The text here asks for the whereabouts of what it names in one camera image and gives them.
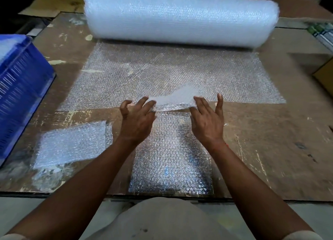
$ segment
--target concrete floor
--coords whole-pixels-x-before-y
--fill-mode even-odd
[[[33,210],[42,199],[0,197],[0,236]],[[111,223],[127,203],[104,201],[80,239]],[[240,240],[254,240],[236,206],[194,204],[235,234]],[[290,206],[324,239],[333,239],[333,206],[328,204],[290,204]]]

